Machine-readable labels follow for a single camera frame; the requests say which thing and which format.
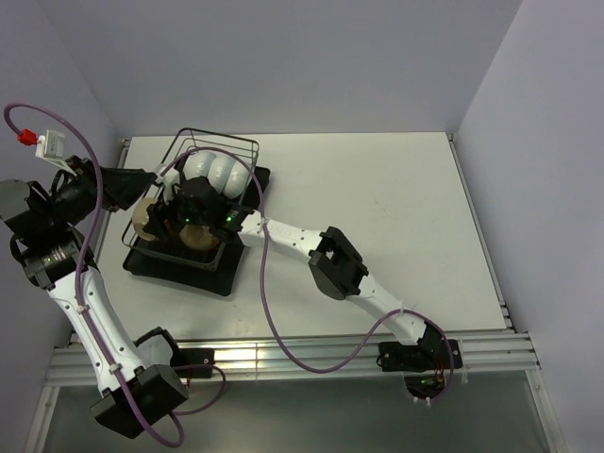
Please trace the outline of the cream bowl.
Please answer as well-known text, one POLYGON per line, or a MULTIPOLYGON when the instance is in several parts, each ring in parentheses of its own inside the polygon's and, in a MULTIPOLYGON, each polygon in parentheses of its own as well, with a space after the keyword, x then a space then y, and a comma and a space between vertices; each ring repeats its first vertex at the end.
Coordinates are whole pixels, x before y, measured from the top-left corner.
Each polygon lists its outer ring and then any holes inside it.
POLYGON ((207 226, 186 225, 179 232, 182 243, 194 251, 208 251, 219 244, 207 226))

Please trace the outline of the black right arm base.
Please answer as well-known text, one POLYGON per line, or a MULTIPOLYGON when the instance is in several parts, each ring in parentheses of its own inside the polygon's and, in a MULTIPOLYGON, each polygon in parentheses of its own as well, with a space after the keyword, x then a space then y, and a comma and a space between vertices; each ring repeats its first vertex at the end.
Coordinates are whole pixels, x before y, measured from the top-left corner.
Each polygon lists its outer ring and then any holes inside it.
POLYGON ((441 340, 435 349, 382 342, 377 366, 384 373, 404 373, 406 388, 413 397, 432 399, 445 389, 451 372, 462 369, 463 361, 455 340, 448 340, 448 345, 441 340))

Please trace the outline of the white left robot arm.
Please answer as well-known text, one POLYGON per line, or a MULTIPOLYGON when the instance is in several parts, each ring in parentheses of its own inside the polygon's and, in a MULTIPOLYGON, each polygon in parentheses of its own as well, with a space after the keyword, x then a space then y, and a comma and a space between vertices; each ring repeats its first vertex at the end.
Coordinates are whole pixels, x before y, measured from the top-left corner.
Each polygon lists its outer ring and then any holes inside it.
POLYGON ((13 258, 63 310, 92 363, 101 394, 92 416, 134 439, 187 400, 177 375, 184 354, 161 327, 136 341, 129 338, 76 223, 102 210, 127 210, 157 176, 141 169, 95 169, 76 156, 67 166, 67 182, 51 192, 36 181, 2 181, 1 219, 12 232, 13 258))

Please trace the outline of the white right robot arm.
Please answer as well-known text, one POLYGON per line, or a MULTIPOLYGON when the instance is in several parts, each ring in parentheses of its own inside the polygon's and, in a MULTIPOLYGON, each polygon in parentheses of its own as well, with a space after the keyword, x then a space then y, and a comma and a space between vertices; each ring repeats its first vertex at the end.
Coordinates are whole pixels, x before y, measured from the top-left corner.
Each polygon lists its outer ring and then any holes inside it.
POLYGON ((443 330, 425 315, 407 309, 380 285, 358 250, 334 226, 317 231, 270 219, 263 205, 252 209, 237 204, 204 177, 163 190, 144 215, 139 234, 156 241, 180 239, 201 230, 223 243, 258 247, 264 260, 271 250, 300 260, 308 265, 320 293, 356 305, 395 336, 400 349, 396 359, 411 362, 415 371, 454 365, 453 349, 443 330))

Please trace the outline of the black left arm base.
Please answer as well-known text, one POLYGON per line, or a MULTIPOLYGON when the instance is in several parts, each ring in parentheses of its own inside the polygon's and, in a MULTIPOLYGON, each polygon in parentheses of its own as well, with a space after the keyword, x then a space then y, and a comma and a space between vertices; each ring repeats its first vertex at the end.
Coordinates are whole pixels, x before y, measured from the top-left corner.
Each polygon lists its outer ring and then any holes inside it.
POLYGON ((171 358, 170 365, 181 378, 211 378, 214 355, 213 348, 184 348, 171 358))

